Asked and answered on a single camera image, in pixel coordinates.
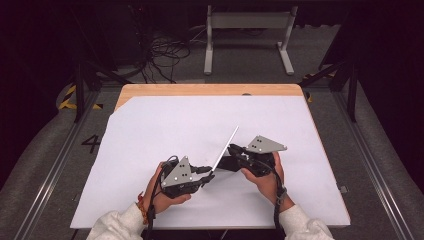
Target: hand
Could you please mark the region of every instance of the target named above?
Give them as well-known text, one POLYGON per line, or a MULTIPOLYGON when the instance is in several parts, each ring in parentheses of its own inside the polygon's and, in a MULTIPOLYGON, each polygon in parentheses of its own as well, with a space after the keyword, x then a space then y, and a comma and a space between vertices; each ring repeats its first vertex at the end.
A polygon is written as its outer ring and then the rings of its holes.
MULTIPOLYGON (((150 204, 150 199, 152 197, 153 188, 155 186, 155 182, 156 182, 161 170, 162 170, 162 162, 159 164, 158 168, 156 169, 155 174, 150 179, 149 185, 147 185, 146 192, 145 192, 145 195, 144 195, 144 200, 143 200, 144 209, 146 209, 146 210, 149 209, 149 204, 150 204)), ((160 191, 161 191, 161 186, 159 184, 158 187, 156 188, 155 194, 157 194, 160 191)), ((190 194, 184 194, 184 195, 181 195, 181 196, 176 197, 174 199, 171 199, 171 198, 167 197, 165 194, 159 193, 153 199, 153 205, 155 206, 155 212, 156 212, 156 214, 161 213, 161 212, 165 211, 166 209, 168 209, 171 205, 182 204, 185 201, 189 200, 190 198, 191 198, 190 194)))
MULTIPOLYGON (((273 152, 272 154, 275 160, 275 171, 279 175, 281 182, 284 184, 284 170, 283 166, 281 165, 280 155, 278 154, 278 152, 273 152)), ((262 195, 264 195, 272 204, 275 205, 277 201, 277 180, 275 179, 273 173, 270 173, 263 177, 255 177, 255 175, 253 175, 253 173, 251 173, 246 168, 242 168, 241 172, 244 174, 247 180, 256 184, 259 192, 262 193, 262 195)), ((293 205, 294 202, 287 195, 280 206, 280 212, 289 209, 293 205)))

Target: person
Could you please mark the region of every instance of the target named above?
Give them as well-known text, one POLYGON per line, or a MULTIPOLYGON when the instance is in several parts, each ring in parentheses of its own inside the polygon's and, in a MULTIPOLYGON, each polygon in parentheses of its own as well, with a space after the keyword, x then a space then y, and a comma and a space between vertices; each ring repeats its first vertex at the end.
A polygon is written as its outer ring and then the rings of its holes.
MULTIPOLYGON (((273 153, 275 159, 275 170, 284 181, 284 171, 278 153, 273 153)), ((156 169, 155 174, 150 179, 142 201, 131 204, 128 209, 119 213, 109 212, 100 217, 91 229, 87 239, 128 239, 140 240, 141 232, 146 228, 146 209, 148 209, 155 180, 161 170, 161 164, 156 169)), ((263 177, 255 177, 249 170, 242 168, 241 172, 247 180, 256 184, 259 192, 275 205, 277 201, 277 181, 273 174, 263 177)), ((173 205, 183 204, 190 200, 190 194, 181 195, 174 199, 168 198, 157 189, 156 197, 153 199, 156 214, 159 214, 173 205)), ((286 194, 281 201, 279 221, 286 233, 286 240, 300 239, 333 239, 328 227, 319 219, 310 219, 302 208, 296 205, 286 194)))

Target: dark floor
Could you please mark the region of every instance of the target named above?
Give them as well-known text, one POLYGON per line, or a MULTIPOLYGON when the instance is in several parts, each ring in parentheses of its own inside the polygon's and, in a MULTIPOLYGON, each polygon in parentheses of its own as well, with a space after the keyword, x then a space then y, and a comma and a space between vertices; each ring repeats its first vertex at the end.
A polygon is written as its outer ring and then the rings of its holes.
MULTIPOLYGON (((172 71, 178 83, 297 83, 308 73, 317 72, 338 27, 294 29, 288 47, 295 74, 287 76, 277 52, 275 42, 278 32, 267 30, 259 36, 250 36, 237 31, 225 31, 215 38, 213 74, 203 74, 205 45, 196 42, 190 56, 182 59, 172 71)), ((169 62, 169 59, 158 59, 169 62)), ((163 70, 171 76, 171 69, 163 70)), ((166 82, 157 72, 154 78, 166 82)), ((143 82, 140 75, 131 78, 143 82)), ((312 96, 308 103, 331 167, 340 186, 348 191, 344 201, 352 219, 351 226, 331 229, 336 239, 424 239, 424 196, 406 173, 384 133, 364 93, 359 89, 357 99, 357 124, 345 117, 340 108, 339 97, 326 87, 322 80, 305 89, 312 96), (360 130, 368 150, 371 152, 378 174, 381 173, 389 192, 379 190, 373 172, 367 168, 364 150, 352 132, 352 126, 360 130), (384 197, 391 197, 397 204, 389 209, 384 197)), ((32 221, 30 239, 85 239, 88 230, 75 232, 69 228, 78 198, 82 192, 90 168, 95 161, 98 147, 90 153, 91 146, 82 143, 99 136, 106 128, 108 116, 113 112, 120 87, 106 83, 100 93, 93 96, 94 102, 103 104, 101 110, 91 110, 82 121, 69 154, 66 165, 59 171, 55 185, 46 195, 45 205, 32 221)), ((0 239, 12 239, 19 231, 43 182, 55 165, 62 146, 75 128, 75 110, 62 109, 59 114, 33 139, 21 156, 0 195, 0 239)), ((159 231, 154 239, 218 239, 223 231, 159 231)), ((231 230, 224 239, 274 239, 272 230, 231 230)))

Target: white paper sheet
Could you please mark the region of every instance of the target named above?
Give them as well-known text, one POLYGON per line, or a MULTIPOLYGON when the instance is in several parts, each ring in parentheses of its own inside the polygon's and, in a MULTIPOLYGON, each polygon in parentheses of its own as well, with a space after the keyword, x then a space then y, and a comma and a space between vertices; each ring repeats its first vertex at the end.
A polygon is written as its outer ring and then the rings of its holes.
MULTIPOLYGON (((91 228, 101 215, 124 211, 159 162, 172 155, 186 155, 194 166, 213 166, 235 126, 232 143, 239 146, 262 135, 288 147, 280 152, 285 185, 311 218, 332 226, 350 224, 302 96, 173 96, 134 97, 110 117, 71 228, 91 228)), ((154 227, 274 226, 272 204, 240 172, 215 175, 191 200, 158 214, 154 227)))

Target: sleeve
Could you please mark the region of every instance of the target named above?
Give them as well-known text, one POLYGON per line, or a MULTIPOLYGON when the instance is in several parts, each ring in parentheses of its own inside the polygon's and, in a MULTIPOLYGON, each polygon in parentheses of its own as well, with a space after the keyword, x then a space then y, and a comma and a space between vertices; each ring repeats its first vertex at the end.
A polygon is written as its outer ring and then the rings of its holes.
POLYGON ((323 221, 310 219, 298 205, 280 213, 279 220, 286 232, 286 240, 333 239, 323 221))
POLYGON ((146 227, 137 205, 131 206, 122 214, 113 211, 97 219, 87 240, 93 239, 129 239, 141 240, 141 232, 146 227))

